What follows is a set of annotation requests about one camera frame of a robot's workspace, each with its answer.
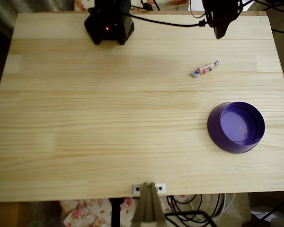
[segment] black cable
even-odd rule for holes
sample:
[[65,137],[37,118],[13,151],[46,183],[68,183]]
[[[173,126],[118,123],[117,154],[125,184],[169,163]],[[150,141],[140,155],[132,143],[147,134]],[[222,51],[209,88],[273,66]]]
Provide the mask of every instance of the black cable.
[[217,225],[214,223],[214,221],[208,216],[207,213],[201,210],[194,210],[194,211],[184,211],[184,212],[177,212],[177,213],[167,213],[164,214],[165,218],[168,216],[179,216],[179,215],[203,215],[206,220],[208,220],[208,224],[211,224],[212,227],[217,227]]
[[[198,212],[203,212],[203,211],[200,211],[200,210],[199,210],[200,207],[201,207],[201,204],[202,204],[202,195],[200,195],[200,196],[201,196],[201,198],[200,198],[200,203],[199,203],[199,206],[198,206],[198,208],[197,208],[197,210],[196,210],[197,213],[195,213],[191,218],[188,218],[188,217],[185,215],[185,212],[182,212],[182,211],[179,209],[179,207],[178,207],[177,205],[176,205],[176,206],[177,206],[177,208],[179,209],[179,212],[176,212],[176,209],[173,208],[173,207],[170,205],[169,199],[168,199],[168,204],[169,204],[170,208],[172,209],[173,213],[174,213],[174,214],[178,214],[178,215],[176,215],[177,218],[178,218],[179,221],[180,221],[184,226],[186,226],[186,227],[190,227],[190,226],[187,225],[187,224],[185,223],[185,221],[192,221],[192,222],[195,222],[195,223],[199,223],[199,221],[194,221],[194,220],[192,220],[192,219],[198,214]],[[171,199],[171,201],[173,201],[173,199],[174,199],[173,196],[169,196],[169,198]],[[181,214],[183,214],[182,216],[184,216],[185,218],[187,218],[187,220],[182,219],[182,218],[180,217]],[[207,225],[210,224],[210,222],[208,221],[208,218],[206,218],[206,221],[204,221],[203,223],[205,223],[205,224],[202,225],[202,226],[200,226],[200,227],[206,227]]]
[[266,214],[263,218],[259,219],[252,227],[257,226],[261,221],[265,220],[268,216],[272,215],[273,213],[275,213],[278,209],[281,208],[281,206],[284,205],[284,201],[281,202],[278,206],[276,206],[271,212],[269,212],[268,214]]
[[[250,3],[253,2],[253,1],[254,1],[254,0],[249,0],[248,2],[242,4],[241,7],[243,8],[244,6],[250,4]],[[215,22],[215,26],[219,26],[219,25],[221,25],[221,24],[223,24],[223,23],[229,21],[229,16],[233,15],[234,12],[237,12],[238,10],[241,10],[241,7],[237,7],[237,8],[235,9],[235,11],[229,11],[229,12],[225,13],[222,17],[219,18],[219,21],[220,21],[219,23],[216,23],[216,22]]]
[[189,203],[191,203],[194,199],[195,199],[195,197],[197,197],[197,195],[195,195],[191,200],[189,200],[188,202],[179,202],[179,201],[177,201],[177,200],[175,200],[175,202],[176,203],[179,203],[179,204],[189,204]]
[[[169,196],[169,197],[170,197],[170,200],[171,200],[171,201],[173,201],[173,199],[175,200],[175,197],[174,197],[174,196]],[[197,208],[196,211],[199,211],[199,210],[200,210],[201,205],[202,205],[202,200],[203,200],[203,197],[202,197],[202,195],[200,195],[200,202],[199,202],[199,206],[198,206],[198,208]],[[171,206],[171,204],[169,203],[169,198],[167,198],[167,202],[168,202],[169,207],[172,209],[172,211],[173,211],[173,212],[176,212],[176,209],[175,209],[173,206]],[[179,212],[182,212],[176,203],[175,203],[175,206],[178,208]],[[193,221],[193,219],[195,218],[195,216],[196,216],[196,214],[193,215],[191,218],[187,218],[187,217],[186,217],[186,218],[188,219],[187,221],[189,221],[189,220]]]
[[[202,204],[202,195],[200,195],[200,196],[201,196],[201,198],[200,198],[200,203],[199,203],[199,207],[198,207],[197,210],[200,209],[201,204]],[[177,205],[177,201],[176,201],[175,197],[174,197],[174,196],[171,196],[171,199],[172,199],[172,201],[174,202],[174,204],[175,204],[176,208],[178,209],[178,211],[179,211],[179,212],[182,212],[182,210],[180,209],[180,207]],[[189,217],[187,217],[187,216],[184,216],[185,219],[182,218],[182,217],[178,217],[178,218],[181,219],[181,220],[183,220],[183,221],[193,221],[193,222],[195,222],[195,223],[199,223],[198,221],[194,221],[194,220],[193,220],[193,219],[195,218],[195,216],[196,216],[196,214],[193,215],[191,218],[189,218]]]
[[272,5],[269,5],[269,4],[267,4],[267,3],[264,3],[264,2],[261,2],[261,1],[258,1],[258,0],[254,0],[254,1],[257,2],[257,3],[259,3],[259,4],[262,4],[262,5],[271,7],[272,9],[275,9],[276,11],[279,11],[279,12],[284,13],[284,10],[282,10],[282,9],[278,9],[278,8],[272,6]]
[[[275,7],[279,7],[279,6],[284,6],[284,4],[276,4],[276,5],[272,5],[272,6],[275,8]],[[271,9],[272,6],[265,8],[263,11],[267,11],[267,10]]]
[[160,11],[160,8],[159,8],[159,6],[158,6],[158,4],[157,4],[156,0],[153,0],[153,2],[155,3],[155,5],[156,5],[156,7],[157,7],[158,11]]
[[266,0],[266,2],[268,2],[271,5],[274,5],[276,2],[284,4],[284,0]]
[[278,33],[282,33],[284,34],[284,31],[279,31],[279,30],[275,30],[275,29],[271,29],[273,32],[278,32]]
[[144,8],[142,8],[142,7],[139,7],[139,6],[133,6],[133,5],[131,5],[131,7],[134,7],[134,8],[137,8],[137,9],[144,9]]
[[171,224],[173,224],[175,227],[180,227],[179,225],[177,225],[173,220],[169,219],[168,217],[165,217],[165,219],[167,221],[169,221]]
[[143,17],[137,17],[135,15],[123,13],[123,12],[120,12],[119,14],[124,15],[124,16],[128,16],[128,17],[132,17],[132,18],[136,18],[136,19],[139,19],[139,20],[144,20],[144,21],[147,21],[147,22],[152,22],[152,23],[161,24],[161,25],[176,26],[176,27],[197,27],[197,26],[203,27],[207,24],[207,21],[205,21],[205,19],[200,20],[198,24],[182,25],[182,24],[173,24],[173,23],[157,21],[157,20],[150,20],[150,19],[146,19],[146,18],[143,18]]
[[[218,200],[217,200],[216,206],[215,206],[215,208],[214,208],[214,210],[213,210],[213,213],[212,213],[212,215],[210,216],[210,218],[217,217],[218,214],[220,213],[220,211],[221,211],[222,208],[223,208],[224,200],[223,200],[223,202],[221,203],[221,205],[220,205],[220,207],[219,207],[219,209],[218,209],[218,206],[219,206],[219,203],[220,203],[220,196],[221,196],[221,195],[219,194],[219,195],[218,195]],[[193,221],[193,222],[198,223],[198,224],[202,224],[202,223],[206,223],[206,222],[207,222],[207,221],[196,221],[196,220],[193,220],[194,217],[192,217],[192,218],[189,218],[189,217],[187,217],[187,216],[184,216],[184,217],[185,217],[186,219],[181,218],[183,221]]]

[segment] purple plastic lid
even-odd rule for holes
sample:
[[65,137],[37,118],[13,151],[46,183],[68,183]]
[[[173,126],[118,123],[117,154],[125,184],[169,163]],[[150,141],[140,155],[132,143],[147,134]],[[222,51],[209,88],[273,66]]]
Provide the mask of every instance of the purple plastic lid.
[[265,132],[264,119],[254,106],[244,102],[215,107],[207,121],[208,132],[223,150],[244,153],[253,149]]

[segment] table leg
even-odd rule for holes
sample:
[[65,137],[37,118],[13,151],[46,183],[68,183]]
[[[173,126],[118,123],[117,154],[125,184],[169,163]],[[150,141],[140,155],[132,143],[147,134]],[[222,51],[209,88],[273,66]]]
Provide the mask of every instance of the table leg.
[[0,203],[0,227],[27,226],[28,202]]

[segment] light pine tabletop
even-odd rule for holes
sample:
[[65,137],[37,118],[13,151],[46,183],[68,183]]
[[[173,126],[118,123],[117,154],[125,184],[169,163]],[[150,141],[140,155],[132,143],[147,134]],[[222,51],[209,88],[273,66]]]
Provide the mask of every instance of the light pine tabletop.
[[[0,83],[0,201],[284,190],[284,77],[268,17],[209,26],[133,19],[124,46],[94,45],[85,13],[19,14]],[[141,15],[182,24],[190,15]],[[220,61],[193,78],[199,66]],[[218,148],[217,105],[244,101],[266,132],[251,151]]]

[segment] black device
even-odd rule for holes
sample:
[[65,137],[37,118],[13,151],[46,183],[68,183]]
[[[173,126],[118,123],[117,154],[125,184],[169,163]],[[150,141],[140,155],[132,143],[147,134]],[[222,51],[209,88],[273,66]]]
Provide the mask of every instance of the black device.
[[[244,6],[242,0],[202,0],[202,3],[206,23],[214,28],[217,39],[225,35],[228,25],[238,18]],[[129,17],[130,8],[130,0],[95,0],[95,7],[89,8],[90,16],[85,21],[85,27],[94,43],[100,44],[105,39],[117,40],[124,45],[134,30],[133,21]]]
[[228,25],[243,10],[242,0],[202,0],[202,3],[208,25],[213,27],[217,39],[225,36]]
[[134,30],[130,17],[130,0],[95,0],[95,7],[89,8],[90,16],[84,25],[95,44],[102,40],[117,40],[124,45]]

